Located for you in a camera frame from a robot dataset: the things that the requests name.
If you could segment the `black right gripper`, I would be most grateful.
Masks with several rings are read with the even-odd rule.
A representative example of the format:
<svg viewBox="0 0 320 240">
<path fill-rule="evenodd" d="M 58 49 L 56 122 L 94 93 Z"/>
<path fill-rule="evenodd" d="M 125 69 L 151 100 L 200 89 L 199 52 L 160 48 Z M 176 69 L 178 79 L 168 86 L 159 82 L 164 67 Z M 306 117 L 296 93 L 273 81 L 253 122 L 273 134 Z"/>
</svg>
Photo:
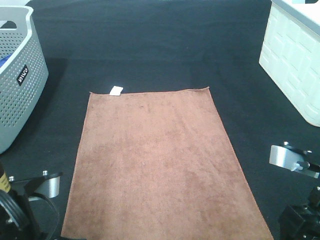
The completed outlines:
<svg viewBox="0 0 320 240">
<path fill-rule="evenodd" d="M 281 240 L 318 240 L 320 238 L 320 187 L 310 192 L 303 205 L 288 205 L 280 215 Z"/>
</svg>

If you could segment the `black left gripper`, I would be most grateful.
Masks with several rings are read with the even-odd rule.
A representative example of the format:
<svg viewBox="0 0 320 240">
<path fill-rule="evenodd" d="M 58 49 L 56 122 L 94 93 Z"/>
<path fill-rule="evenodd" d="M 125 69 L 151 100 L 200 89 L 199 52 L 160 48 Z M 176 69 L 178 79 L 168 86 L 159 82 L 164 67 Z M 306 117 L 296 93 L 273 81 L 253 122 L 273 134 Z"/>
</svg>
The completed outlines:
<svg viewBox="0 0 320 240">
<path fill-rule="evenodd" d="M 0 238 L 2 240 L 50 240 L 55 233 L 60 213 L 51 201 L 60 192 L 62 172 L 15 180 L 0 167 Z M 54 222 L 48 233 L 42 232 L 30 206 L 31 201 L 43 200 L 54 212 Z"/>
</svg>

